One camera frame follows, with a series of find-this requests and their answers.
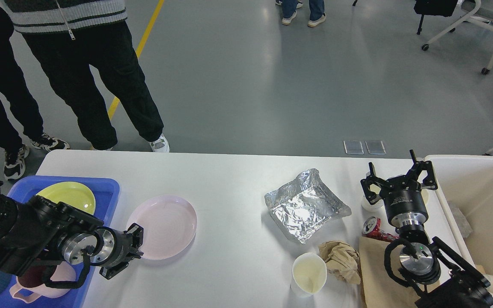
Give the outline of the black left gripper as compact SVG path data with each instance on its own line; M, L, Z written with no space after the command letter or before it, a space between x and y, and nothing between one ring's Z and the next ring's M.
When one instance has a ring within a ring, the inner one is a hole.
M60 236L60 253L71 265L83 263L86 253L91 265L100 267L99 274L111 279L128 267L133 258L141 259L144 228L132 223L126 231L97 228L89 233Z

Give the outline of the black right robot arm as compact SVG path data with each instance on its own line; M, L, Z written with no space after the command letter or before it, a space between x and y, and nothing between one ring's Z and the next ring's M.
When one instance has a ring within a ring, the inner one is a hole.
M410 150L412 167L388 179L376 175L375 166L361 180L369 204L383 201L387 222L398 234L385 249L387 275L419 296L418 308L489 308L490 281L438 237L429 239L424 224L429 219L423 190L438 185L430 160L417 160Z

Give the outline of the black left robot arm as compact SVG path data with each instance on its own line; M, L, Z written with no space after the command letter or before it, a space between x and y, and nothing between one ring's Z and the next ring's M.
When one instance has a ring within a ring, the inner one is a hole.
M137 223L126 231L105 227L62 201L34 195L19 203L0 192L0 271L21 277L30 267L45 267L42 284L77 289L91 267L111 279L142 258L143 231Z

